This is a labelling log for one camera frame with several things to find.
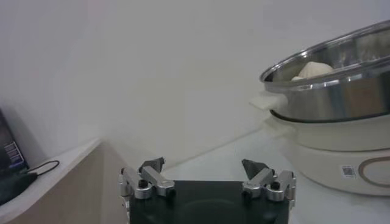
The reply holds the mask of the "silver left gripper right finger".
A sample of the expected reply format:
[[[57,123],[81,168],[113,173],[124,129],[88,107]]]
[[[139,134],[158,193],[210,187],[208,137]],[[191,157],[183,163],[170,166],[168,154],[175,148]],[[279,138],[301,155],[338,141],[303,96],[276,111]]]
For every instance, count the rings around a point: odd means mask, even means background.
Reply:
[[[249,199],[265,196],[269,201],[295,201],[296,176],[292,171],[277,173],[265,163],[249,159],[241,161],[247,181],[242,183],[242,193]]]

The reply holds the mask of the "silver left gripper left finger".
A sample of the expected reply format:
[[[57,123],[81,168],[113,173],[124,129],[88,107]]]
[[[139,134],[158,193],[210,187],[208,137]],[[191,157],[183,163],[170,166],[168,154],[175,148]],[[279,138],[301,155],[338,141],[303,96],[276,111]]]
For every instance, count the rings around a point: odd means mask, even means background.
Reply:
[[[159,157],[145,161],[138,169],[123,167],[118,175],[120,196],[130,198],[133,195],[136,199],[147,200],[155,192],[161,197],[174,197],[175,182],[161,174],[164,164],[164,157]]]

